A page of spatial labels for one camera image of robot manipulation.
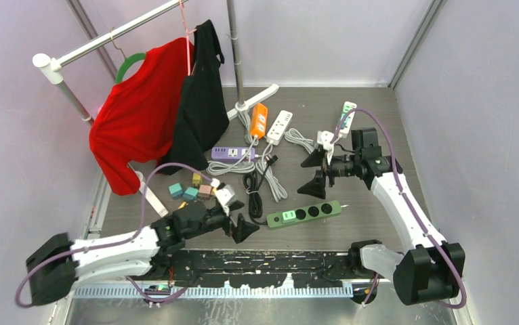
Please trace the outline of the pink plug adapter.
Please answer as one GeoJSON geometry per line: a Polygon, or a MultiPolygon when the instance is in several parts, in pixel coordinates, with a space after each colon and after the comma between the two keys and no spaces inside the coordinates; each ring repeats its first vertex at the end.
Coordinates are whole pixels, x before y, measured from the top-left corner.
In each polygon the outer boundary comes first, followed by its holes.
{"type": "Polygon", "coordinates": [[[207,200],[213,195],[213,187],[210,185],[202,184],[198,188],[198,198],[207,200]]]}

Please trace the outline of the purple power strip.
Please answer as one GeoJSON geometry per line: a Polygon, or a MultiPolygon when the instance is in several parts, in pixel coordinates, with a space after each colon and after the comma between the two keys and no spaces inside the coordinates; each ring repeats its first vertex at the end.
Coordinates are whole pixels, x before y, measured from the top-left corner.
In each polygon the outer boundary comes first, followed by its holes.
{"type": "Polygon", "coordinates": [[[254,161],[257,157],[254,147],[215,146],[211,149],[211,159],[221,163],[236,163],[240,159],[254,161]]]}

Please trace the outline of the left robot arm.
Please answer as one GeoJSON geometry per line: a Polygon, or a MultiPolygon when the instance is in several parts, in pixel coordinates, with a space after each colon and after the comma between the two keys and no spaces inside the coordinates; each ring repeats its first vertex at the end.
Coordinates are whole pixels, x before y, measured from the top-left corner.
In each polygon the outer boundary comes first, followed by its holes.
{"type": "Polygon", "coordinates": [[[26,259],[30,303],[20,307],[48,305],[72,290],[97,281],[119,277],[164,278],[169,272],[167,259],[185,247],[188,239],[223,230],[235,243],[241,243],[259,226],[220,203],[207,208],[195,202],[130,232],[95,240],[71,240],[67,233],[52,236],[26,259]]]}

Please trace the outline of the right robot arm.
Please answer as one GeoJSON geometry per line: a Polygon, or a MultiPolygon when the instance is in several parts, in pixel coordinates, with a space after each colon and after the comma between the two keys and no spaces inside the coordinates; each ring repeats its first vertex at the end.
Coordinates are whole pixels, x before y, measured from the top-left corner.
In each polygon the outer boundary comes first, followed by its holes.
{"type": "Polygon", "coordinates": [[[450,243],[430,223],[409,192],[407,179],[394,155],[383,154],[377,130],[357,129],[351,136],[353,152],[336,156],[334,134],[318,132],[315,149],[301,163],[303,168],[316,168],[316,173],[298,193],[324,199],[326,188],[334,185],[335,178],[359,178],[386,210],[403,251],[392,251],[378,240],[355,242],[348,260],[350,273],[357,278],[365,278],[371,272],[383,276],[394,285],[405,305],[436,301],[445,307],[464,307],[463,248],[450,243]],[[446,302],[455,297],[461,298],[457,304],[446,302]]]}

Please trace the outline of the yellow plug adapter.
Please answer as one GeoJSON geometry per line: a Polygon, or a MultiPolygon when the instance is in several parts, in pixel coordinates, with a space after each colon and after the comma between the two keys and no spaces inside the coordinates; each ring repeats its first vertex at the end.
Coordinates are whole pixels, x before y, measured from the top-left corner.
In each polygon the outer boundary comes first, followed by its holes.
{"type": "Polygon", "coordinates": [[[203,177],[199,173],[192,174],[192,186],[198,188],[203,183],[203,177]]]}

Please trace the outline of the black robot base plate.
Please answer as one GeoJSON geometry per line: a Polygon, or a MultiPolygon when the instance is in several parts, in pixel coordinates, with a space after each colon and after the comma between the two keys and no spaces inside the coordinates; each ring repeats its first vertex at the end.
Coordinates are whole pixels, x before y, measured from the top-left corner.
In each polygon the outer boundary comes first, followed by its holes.
{"type": "Polygon", "coordinates": [[[154,257],[135,281],[172,280],[178,286],[279,288],[290,278],[294,288],[332,288],[349,280],[372,280],[375,272],[352,251],[270,251],[182,249],[154,257]]]}

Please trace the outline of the green power strip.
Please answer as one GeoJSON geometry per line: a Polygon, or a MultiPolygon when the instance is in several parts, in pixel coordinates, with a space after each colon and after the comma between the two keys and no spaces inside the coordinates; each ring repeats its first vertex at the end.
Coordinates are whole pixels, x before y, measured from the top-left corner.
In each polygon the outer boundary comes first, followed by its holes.
{"type": "Polygon", "coordinates": [[[296,212],[297,221],[293,223],[282,223],[282,212],[271,213],[267,216],[267,224],[271,230],[285,228],[289,226],[299,225],[310,221],[326,219],[328,217],[338,216],[342,212],[341,204],[338,200],[313,204],[305,207],[292,209],[296,212]]]}

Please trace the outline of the orange power strip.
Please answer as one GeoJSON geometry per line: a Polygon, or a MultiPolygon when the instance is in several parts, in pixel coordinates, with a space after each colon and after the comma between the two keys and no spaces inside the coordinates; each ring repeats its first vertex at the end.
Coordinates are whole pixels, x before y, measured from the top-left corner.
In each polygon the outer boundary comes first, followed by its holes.
{"type": "Polygon", "coordinates": [[[261,139],[266,134],[266,125],[268,122],[268,108],[262,103],[254,106],[249,134],[252,138],[261,139]]]}

